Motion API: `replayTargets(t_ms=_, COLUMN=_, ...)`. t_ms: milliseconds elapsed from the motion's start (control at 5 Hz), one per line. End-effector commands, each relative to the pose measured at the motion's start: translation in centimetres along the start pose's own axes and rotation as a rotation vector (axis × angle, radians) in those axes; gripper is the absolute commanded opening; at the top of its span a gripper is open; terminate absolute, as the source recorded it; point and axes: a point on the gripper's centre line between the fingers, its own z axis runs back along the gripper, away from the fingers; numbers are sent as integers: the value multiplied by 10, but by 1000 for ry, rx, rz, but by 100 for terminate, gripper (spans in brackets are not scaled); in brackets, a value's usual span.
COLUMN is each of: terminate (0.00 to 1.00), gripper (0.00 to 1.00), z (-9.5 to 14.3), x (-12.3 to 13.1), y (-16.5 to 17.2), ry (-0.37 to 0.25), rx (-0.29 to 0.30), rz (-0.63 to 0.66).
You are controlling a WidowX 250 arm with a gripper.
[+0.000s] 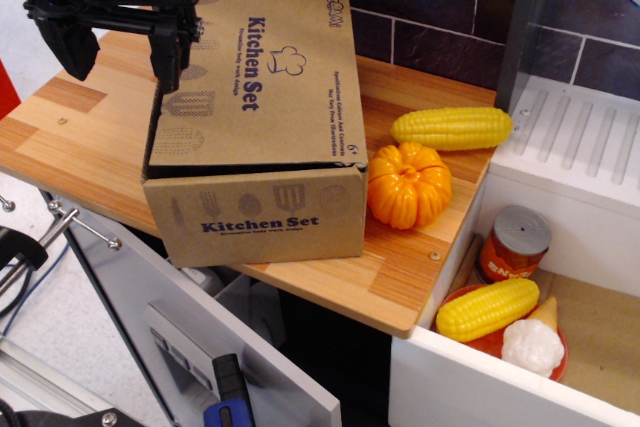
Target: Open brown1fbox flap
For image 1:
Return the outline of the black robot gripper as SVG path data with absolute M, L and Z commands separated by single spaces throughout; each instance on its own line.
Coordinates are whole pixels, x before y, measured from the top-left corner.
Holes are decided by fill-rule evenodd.
M 150 35 L 154 75 L 160 91 L 170 94 L 179 89 L 181 73 L 189 66 L 192 41 L 200 39 L 197 2 L 26 0 L 24 8 L 64 70 L 80 81 L 88 77 L 100 50 L 90 27 Z

